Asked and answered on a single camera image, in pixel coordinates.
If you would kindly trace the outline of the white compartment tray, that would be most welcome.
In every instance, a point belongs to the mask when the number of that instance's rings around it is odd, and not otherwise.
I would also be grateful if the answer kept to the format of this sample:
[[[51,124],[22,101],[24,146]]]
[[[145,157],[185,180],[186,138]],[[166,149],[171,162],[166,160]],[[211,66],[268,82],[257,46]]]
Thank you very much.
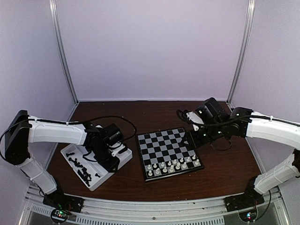
[[[70,144],[60,152],[79,179],[90,191],[96,190],[115,174],[108,172],[104,167],[98,164],[98,162],[91,162],[84,159],[83,154],[87,151],[83,146]]]

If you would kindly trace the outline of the white king piece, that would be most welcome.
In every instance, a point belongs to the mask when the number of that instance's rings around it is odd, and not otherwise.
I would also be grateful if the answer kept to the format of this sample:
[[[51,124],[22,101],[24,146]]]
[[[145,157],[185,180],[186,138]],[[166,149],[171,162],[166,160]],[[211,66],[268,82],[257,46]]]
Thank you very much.
[[[179,171],[180,169],[181,169],[181,163],[178,162],[178,163],[176,164],[175,170],[176,170],[176,171]]]

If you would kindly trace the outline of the black white chess board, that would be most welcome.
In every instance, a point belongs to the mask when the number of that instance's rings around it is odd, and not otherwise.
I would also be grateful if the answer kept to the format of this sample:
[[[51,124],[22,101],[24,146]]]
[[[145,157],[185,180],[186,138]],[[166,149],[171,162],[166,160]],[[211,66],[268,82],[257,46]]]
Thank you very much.
[[[142,171],[144,175],[144,180],[146,182],[165,179],[175,175],[195,172],[198,170],[204,169],[204,165],[201,159],[198,157],[196,151],[192,148],[184,146],[181,141],[186,134],[186,130],[183,127],[172,128],[169,130],[155,131],[145,134],[136,135],[136,141],[138,146],[139,157],[142,165]],[[199,165],[195,165],[195,161],[192,159],[192,156],[196,155],[196,160],[200,160]],[[186,159],[190,157],[191,161],[186,162]],[[187,167],[182,168],[179,171],[175,170],[176,165],[173,164],[173,160],[177,160],[177,163],[180,162],[180,159],[183,158],[186,162]],[[170,173],[168,162],[171,161],[174,165],[174,172]],[[161,163],[164,162],[165,166],[168,169],[166,174],[162,173],[164,167],[161,167]],[[157,164],[157,168],[160,169],[161,174],[156,176],[153,169],[153,165]],[[148,176],[148,172],[152,171],[153,175]]]

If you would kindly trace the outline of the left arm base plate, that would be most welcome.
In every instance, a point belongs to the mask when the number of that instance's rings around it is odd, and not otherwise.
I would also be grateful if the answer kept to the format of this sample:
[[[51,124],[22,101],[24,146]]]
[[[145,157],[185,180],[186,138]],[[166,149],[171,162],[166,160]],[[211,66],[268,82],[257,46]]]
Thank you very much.
[[[70,195],[49,196],[46,195],[43,199],[43,204],[52,206],[66,212],[80,213],[83,207],[84,199]]]

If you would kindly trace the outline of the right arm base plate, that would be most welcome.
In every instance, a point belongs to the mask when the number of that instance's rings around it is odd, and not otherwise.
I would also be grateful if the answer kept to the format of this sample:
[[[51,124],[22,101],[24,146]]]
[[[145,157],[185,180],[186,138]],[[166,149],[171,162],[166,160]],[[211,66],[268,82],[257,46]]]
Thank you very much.
[[[243,210],[264,203],[262,196],[254,197],[246,193],[232,195],[224,199],[227,212]]]

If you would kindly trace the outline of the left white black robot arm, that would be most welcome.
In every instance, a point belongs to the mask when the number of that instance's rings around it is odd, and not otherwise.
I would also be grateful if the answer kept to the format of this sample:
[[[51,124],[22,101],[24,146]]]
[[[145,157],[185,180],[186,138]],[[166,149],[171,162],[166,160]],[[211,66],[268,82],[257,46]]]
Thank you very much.
[[[94,161],[109,173],[117,172],[121,162],[114,150],[117,149],[117,143],[122,143],[123,135],[115,124],[99,127],[94,126],[90,120],[46,120],[30,116],[26,110],[20,110],[1,135],[1,139],[5,141],[5,152],[1,157],[19,167],[57,208],[66,206],[67,197],[59,182],[29,152],[29,143],[68,143],[83,146],[88,152],[94,153]]]

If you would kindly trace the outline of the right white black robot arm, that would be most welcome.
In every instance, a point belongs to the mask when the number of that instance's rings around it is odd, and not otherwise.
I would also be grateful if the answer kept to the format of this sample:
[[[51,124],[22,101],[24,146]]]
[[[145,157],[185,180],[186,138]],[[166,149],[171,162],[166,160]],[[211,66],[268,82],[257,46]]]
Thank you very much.
[[[250,144],[254,156],[263,168],[258,175],[254,189],[249,189],[240,197],[240,203],[250,207],[258,200],[258,193],[263,194],[268,188],[279,186],[284,199],[295,199],[300,193],[300,125],[266,116],[259,112],[232,113],[233,119],[216,123],[224,127],[244,118],[250,119],[242,137]]]

